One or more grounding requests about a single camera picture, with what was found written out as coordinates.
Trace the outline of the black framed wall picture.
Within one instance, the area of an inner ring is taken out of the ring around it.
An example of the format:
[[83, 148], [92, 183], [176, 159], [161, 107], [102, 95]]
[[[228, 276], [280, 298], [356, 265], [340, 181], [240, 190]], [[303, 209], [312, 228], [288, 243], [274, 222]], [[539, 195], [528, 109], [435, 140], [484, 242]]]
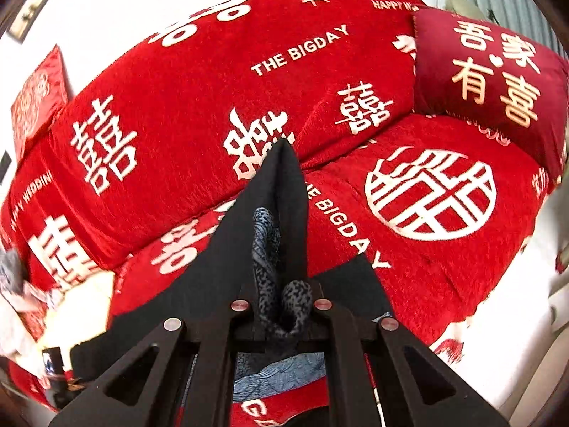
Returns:
[[22, 44], [48, 0], [25, 0], [8, 28], [8, 36]]

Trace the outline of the black pants with patterned waistband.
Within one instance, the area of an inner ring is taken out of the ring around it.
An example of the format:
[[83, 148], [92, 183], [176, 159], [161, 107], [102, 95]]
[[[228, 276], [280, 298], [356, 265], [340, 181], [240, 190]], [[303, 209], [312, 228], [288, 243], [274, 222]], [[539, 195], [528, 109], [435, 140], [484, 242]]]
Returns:
[[94, 383], [133, 370], [133, 350], [145, 351], [144, 338], [176, 318], [179, 340], [167, 363], [179, 368], [193, 354], [191, 410], [230, 400], [235, 377], [313, 346], [324, 351], [336, 396], [368, 392], [357, 321], [387, 316], [389, 301], [364, 255], [310, 280], [307, 221], [303, 175], [289, 142], [279, 141], [184, 273], [72, 348], [74, 375]]

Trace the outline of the red sofa cover with characters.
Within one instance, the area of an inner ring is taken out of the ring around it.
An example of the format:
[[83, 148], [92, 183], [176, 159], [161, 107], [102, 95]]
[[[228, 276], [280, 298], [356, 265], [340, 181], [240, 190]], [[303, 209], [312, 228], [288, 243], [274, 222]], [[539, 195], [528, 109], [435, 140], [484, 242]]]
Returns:
[[[287, 141], [308, 196], [307, 275], [364, 255], [390, 313], [440, 358], [498, 284], [554, 187], [497, 131], [415, 110], [420, 0], [229, 0], [104, 70], [19, 163], [1, 238], [26, 283], [70, 297], [105, 273], [108, 309], [76, 305], [71, 350], [167, 289]], [[41, 360], [65, 409], [92, 382]], [[233, 380], [228, 426], [332, 426], [313, 346]]]

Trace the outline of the red cushion with gold characters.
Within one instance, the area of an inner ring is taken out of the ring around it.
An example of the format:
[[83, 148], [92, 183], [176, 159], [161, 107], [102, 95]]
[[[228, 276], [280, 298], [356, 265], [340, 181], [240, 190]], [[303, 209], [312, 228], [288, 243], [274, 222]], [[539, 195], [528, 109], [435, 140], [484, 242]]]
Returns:
[[561, 182], [567, 156], [568, 64], [491, 22], [424, 8], [414, 15], [415, 110], [499, 132]]

